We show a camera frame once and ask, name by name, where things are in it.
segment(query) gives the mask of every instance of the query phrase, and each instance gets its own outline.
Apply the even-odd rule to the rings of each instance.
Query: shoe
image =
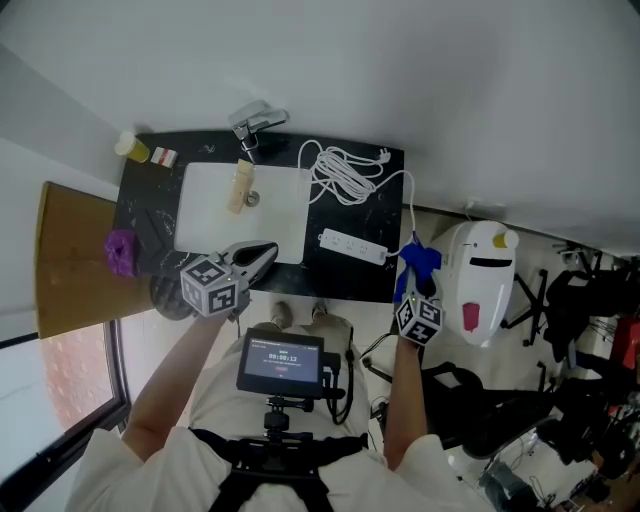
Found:
[[[271,308],[271,323],[280,329],[288,329],[293,325],[293,313],[286,302],[276,302]]]
[[[313,309],[311,310],[311,319],[316,320],[316,317],[324,316],[327,313],[327,300],[326,299],[318,299],[316,303],[313,305]]]

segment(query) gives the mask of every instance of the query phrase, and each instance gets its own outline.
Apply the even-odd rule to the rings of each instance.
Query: yellow bottle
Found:
[[[122,132],[120,140],[113,149],[118,155],[126,156],[136,162],[142,163],[149,160],[149,148],[131,132]]]

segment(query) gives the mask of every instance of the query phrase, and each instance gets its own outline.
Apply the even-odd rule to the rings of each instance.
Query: faucet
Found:
[[[229,116],[229,124],[242,149],[249,152],[258,147],[257,132],[286,123],[289,114],[283,109],[272,109],[266,101],[256,100]]]

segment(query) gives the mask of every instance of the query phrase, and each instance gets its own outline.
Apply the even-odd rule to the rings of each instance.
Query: harness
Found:
[[[220,494],[209,512],[237,512],[262,484],[291,487],[309,512],[333,512],[327,496],[329,489],[320,479],[318,469],[368,448],[367,434],[284,443],[227,441],[208,430],[190,430],[231,464],[231,473],[220,484]]]

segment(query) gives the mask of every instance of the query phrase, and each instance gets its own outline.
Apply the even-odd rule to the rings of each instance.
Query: red object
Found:
[[[462,306],[462,318],[464,320],[464,330],[473,332],[480,323],[480,304],[467,302]]]
[[[620,318],[613,337],[610,361],[622,364],[634,370],[636,354],[640,350],[640,320],[637,318]]]

